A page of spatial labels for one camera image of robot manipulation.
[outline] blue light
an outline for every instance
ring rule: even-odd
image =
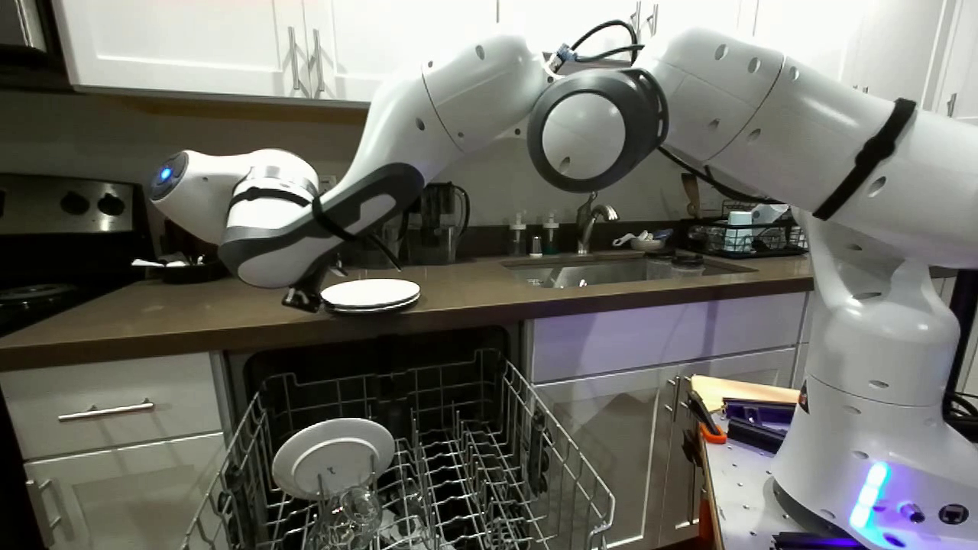
[[[887,478],[889,478],[889,463],[887,463],[887,460],[874,460],[874,463],[867,467],[866,478],[861,478],[860,501],[856,501],[856,507],[853,507],[853,513],[848,513],[848,526],[853,526],[856,532],[866,532],[870,511],[874,511],[874,507],[881,503],[881,499],[883,499]]]

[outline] dishwasher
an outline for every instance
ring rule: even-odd
[[[233,357],[235,433],[180,550],[604,547],[613,494],[510,355],[510,331],[453,331]],[[323,417],[394,433],[372,507],[275,485],[275,449]]]

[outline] kitchen sink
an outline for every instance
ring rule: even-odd
[[[674,266],[662,256],[544,256],[507,262],[507,268],[532,287],[594,287],[620,282],[662,282],[752,273],[746,266],[702,259],[701,266]]]

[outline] open dishwasher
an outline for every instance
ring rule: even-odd
[[[411,362],[396,346],[371,346],[381,347],[386,367],[257,362],[254,394],[182,550],[604,547],[613,494],[507,351],[488,346]],[[394,433],[390,467],[357,488],[371,503],[301,501],[275,485],[275,449],[323,417],[372,417]]]

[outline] stove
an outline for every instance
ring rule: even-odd
[[[154,256],[140,186],[0,173],[0,337],[131,283]]]

